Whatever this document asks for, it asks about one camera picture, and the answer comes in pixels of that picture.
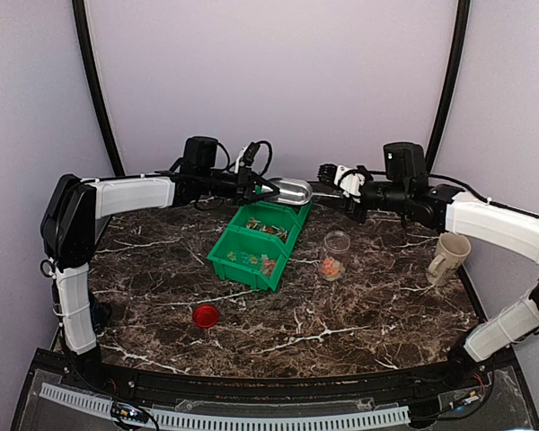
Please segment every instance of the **red bottle cap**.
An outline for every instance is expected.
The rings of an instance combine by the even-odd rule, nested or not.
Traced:
[[[197,326],[206,330],[216,326],[219,311],[211,303],[204,303],[196,307],[191,317]]]

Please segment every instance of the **beige mug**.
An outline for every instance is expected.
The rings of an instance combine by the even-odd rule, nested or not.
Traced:
[[[433,286],[443,286],[461,267],[471,252],[471,243],[467,237],[457,233],[442,233],[426,272],[429,283]]]

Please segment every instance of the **white cable channel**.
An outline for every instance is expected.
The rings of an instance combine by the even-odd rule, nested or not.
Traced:
[[[98,418],[112,420],[112,402],[109,397],[81,393],[49,383],[42,384],[40,397]],[[150,409],[149,412],[160,429],[170,431],[361,431],[410,423],[407,406],[312,418],[225,418],[162,409]],[[145,428],[153,429],[154,425],[150,421]]]

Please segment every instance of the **green tray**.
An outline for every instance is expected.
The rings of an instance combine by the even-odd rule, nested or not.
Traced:
[[[286,268],[287,260],[296,245],[307,213],[312,203],[300,207],[296,212],[270,202],[258,202],[241,207],[225,229],[219,241],[208,255],[214,263],[214,270],[220,280],[230,279],[244,283],[252,289],[278,290],[278,283]],[[259,220],[268,226],[279,226],[288,230],[287,239],[283,242],[276,235],[248,229],[245,227],[250,218]],[[231,261],[228,253],[244,252],[255,256],[265,254],[275,260],[276,266],[269,277],[261,273],[261,264],[251,264],[239,259]]]

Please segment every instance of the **black curved frame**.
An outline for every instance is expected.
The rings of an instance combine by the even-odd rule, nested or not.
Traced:
[[[446,128],[447,116],[453,100],[453,92],[455,83],[457,82],[457,74],[459,65],[461,64],[461,55],[464,50],[465,33],[467,31],[467,23],[469,21],[469,6],[470,0],[459,0],[457,4],[457,16],[455,17],[455,28],[453,32],[453,40],[451,42],[451,50],[449,51],[449,62],[447,63],[446,78],[443,82],[443,90],[441,99],[437,107],[435,123],[429,138],[428,148],[425,152],[425,166],[428,172],[431,172],[435,160],[439,144],[443,137],[443,132]]]
[[[102,87],[100,78],[96,69],[96,62],[93,55],[92,40],[90,39],[90,31],[88,29],[88,19],[84,0],[72,0],[74,7],[75,29],[78,34],[78,42],[80,43],[80,51],[82,53],[82,61],[84,62],[84,71],[90,87],[90,95],[92,97],[93,108],[96,111],[96,118],[102,132],[102,139],[106,146],[106,152],[110,158],[111,168],[114,170],[114,175],[123,177],[126,175],[124,165],[119,158],[118,147],[116,140],[111,130],[110,118],[106,110],[106,104],[102,95]]]

